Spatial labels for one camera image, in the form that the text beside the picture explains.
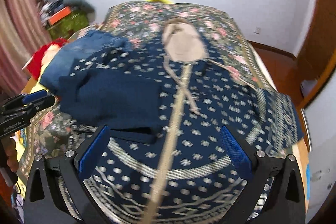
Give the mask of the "left hand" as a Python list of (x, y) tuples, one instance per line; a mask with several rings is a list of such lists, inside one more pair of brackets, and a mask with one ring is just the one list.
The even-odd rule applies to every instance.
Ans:
[(15, 140), (13, 138), (3, 138), (1, 142), (7, 156), (7, 165), (12, 172), (16, 173), (19, 163), (17, 160), (18, 152), (16, 150)]

